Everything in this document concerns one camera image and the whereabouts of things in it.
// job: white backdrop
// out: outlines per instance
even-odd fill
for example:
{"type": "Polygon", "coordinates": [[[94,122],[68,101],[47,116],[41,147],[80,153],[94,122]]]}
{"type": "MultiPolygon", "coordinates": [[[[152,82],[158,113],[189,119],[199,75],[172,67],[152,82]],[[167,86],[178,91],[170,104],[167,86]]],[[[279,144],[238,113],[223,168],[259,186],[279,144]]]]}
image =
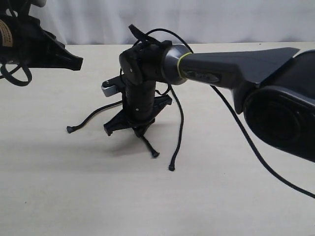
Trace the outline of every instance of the white backdrop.
{"type": "Polygon", "coordinates": [[[48,0],[31,14],[65,44],[133,43],[130,24],[189,43],[315,41],[314,0],[48,0]]]}

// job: white table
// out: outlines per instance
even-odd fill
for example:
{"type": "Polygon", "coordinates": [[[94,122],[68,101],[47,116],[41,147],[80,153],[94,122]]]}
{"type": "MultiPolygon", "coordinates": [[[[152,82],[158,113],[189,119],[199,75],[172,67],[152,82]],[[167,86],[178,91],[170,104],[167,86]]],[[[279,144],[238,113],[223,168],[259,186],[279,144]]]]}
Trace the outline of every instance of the white table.
{"type": "MultiPolygon", "coordinates": [[[[283,46],[306,50],[315,43],[192,47],[216,52],[283,46]]],[[[262,167],[209,86],[175,87],[186,118],[175,172],[167,170],[179,128],[175,103],[146,135],[160,151],[158,159],[130,130],[106,135],[103,124],[120,107],[66,133],[67,125],[120,100],[106,98],[100,86],[118,75],[118,55],[128,47],[68,46],[84,57],[81,71],[33,69],[26,88],[0,82],[0,235],[315,235],[315,201],[262,167]]],[[[230,92],[223,92],[231,101],[230,92]]],[[[252,137],[279,174],[315,192],[314,164],[252,137]]]]}

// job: dark circular housing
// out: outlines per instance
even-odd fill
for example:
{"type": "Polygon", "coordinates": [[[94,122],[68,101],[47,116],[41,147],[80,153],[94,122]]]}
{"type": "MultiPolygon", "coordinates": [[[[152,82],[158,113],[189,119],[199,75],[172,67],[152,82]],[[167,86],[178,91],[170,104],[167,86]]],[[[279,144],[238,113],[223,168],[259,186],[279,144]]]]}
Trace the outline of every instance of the dark circular housing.
{"type": "Polygon", "coordinates": [[[301,125],[297,113],[279,101],[252,100],[247,104],[244,115],[253,133],[270,145],[287,146],[300,137],[301,125]]]}

